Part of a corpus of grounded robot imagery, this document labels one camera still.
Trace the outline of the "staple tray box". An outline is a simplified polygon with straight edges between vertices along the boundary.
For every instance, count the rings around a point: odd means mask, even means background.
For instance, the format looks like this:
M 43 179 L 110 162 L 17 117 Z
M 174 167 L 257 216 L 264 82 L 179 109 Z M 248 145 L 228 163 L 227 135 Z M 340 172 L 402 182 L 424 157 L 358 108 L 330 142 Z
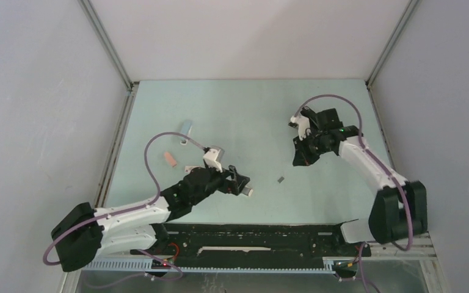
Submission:
M 245 186 L 242 190 L 241 193 L 247 197 L 251 197 L 253 194 L 253 189 L 249 186 Z

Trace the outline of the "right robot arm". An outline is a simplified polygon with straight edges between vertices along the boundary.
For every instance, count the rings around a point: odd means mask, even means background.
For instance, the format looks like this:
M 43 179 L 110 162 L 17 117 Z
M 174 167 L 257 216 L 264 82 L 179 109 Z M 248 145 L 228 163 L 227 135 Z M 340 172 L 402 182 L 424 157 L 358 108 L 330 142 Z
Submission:
M 357 242 L 387 244 L 428 230 L 425 186 L 407 180 L 382 162 L 358 127 L 343 125 L 336 109 L 315 112 L 305 106 L 291 117 L 289 126 L 298 132 L 293 139 L 293 166 L 309 166 L 321 155 L 334 153 L 364 179 L 375 195 L 367 218 L 342 223 L 340 232 L 332 236 L 330 245 L 336 254 L 348 254 Z

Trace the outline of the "pink mini stapler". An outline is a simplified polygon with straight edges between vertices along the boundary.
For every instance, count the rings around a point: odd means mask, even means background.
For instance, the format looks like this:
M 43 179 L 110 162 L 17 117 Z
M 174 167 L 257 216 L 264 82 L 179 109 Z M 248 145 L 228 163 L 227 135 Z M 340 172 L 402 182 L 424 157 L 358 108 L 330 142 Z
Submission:
M 176 167 L 178 165 L 176 159 L 168 151 L 164 153 L 164 159 L 171 167 Z

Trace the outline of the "light blue stapler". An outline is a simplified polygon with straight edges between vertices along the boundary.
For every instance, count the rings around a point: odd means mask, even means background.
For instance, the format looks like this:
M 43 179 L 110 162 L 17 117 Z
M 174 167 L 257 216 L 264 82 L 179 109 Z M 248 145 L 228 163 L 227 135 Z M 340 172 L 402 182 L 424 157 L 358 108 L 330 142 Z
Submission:
M 183 135 L 183 137 L 180 140 L 181 145 L 187 145 L 189 139 L 188 137 L 191 134 L 193 127 L 193 122 L 191 120 L 185 120 L 182 125 L 181 125 L 181 130 L 180 133 Z

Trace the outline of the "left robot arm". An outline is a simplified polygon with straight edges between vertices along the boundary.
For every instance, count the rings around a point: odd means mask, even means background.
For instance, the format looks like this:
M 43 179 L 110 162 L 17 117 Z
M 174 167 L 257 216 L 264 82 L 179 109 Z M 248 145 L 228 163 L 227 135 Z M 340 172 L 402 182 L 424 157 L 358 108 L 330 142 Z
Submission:
M 78 204 L 51 232 L 57 264 L 64 272 L 72 272 L 101 255 L 148 249 L 157 255 L 164 253 L 169 246 L 166 222 L 189 214 L 216 192 L 250 195 L 249 182 L 233 165 L 221 172 L 196 167 L 158 197 L 116 208 Z

